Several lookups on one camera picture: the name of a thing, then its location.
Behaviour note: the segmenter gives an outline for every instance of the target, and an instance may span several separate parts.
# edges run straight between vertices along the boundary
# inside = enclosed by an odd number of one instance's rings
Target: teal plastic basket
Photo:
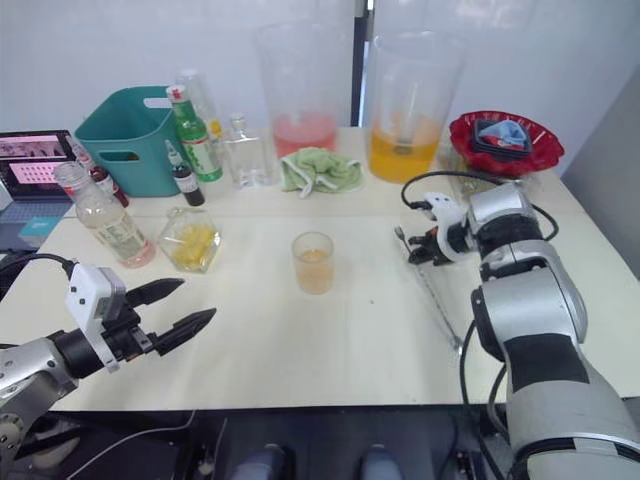
[[[95,162],[133,197],[180,193],[164,143],[169,140],[181,150],[165,90],[166,87],[118,90],[75,132]]]

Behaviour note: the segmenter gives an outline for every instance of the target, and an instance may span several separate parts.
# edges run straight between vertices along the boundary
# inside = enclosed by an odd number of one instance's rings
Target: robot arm
[[[471,304],[483,348],[507,366],[513,477],[640,478],[640,435],[580,350],[584,304],[524,194],[511,183],[476,194],[458,222],[446,206],[444,228],[446,197],[428,195],[438,227],[414,240],[420,261],[457,261],[471,250],[481,257]]]
[[[154,303],[184,283],[156,280],[126,292],[108,268],[77,264],[66,304],[80,328],[59,331],[24,345],[0,350],[0,480],[33,423],[55,402],[78,387],[78,380],[122,360],[157,351],[165,355],[202,330],[215,309],[193,313],[163,335],[146,334],[134,308]]]

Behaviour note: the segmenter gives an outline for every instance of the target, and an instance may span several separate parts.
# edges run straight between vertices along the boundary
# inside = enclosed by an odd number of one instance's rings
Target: green glass bottle
[[[191,168],[202,182],[213,182],[222,176],[222,167],[211,147],[204,122],[196,115],[184,85],[171,85],[167,97],[176,116],[178,138],[184,146]]]

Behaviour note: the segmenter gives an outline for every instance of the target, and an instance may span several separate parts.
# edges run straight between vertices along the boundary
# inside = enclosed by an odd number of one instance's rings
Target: red bowl
[[[531,155],[510,162],[496,160],[488,153],[474,152],[471,149],[473,136],[473,122],[477,119],[487,119],[499,122],[501,120],[513,120],[522,125],[529,133],[533,151]],[[555,167],[564,155],[564,148],[560,145],[558,137],[545,127],[528,118],[512,113],[482,110],[461,115],[449,125],[451,144],[462,155],[465,162],[476,170],[503,175],[519,177],[527,173],[546,170]]]

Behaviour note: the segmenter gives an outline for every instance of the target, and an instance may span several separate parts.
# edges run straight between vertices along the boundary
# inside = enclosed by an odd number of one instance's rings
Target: pink liquid
[[[324,113],[301,112],[294,124],[289,115],[282,115],[273,121],[273,141],[278,158],[304,147],[334,150],[336,121]]]

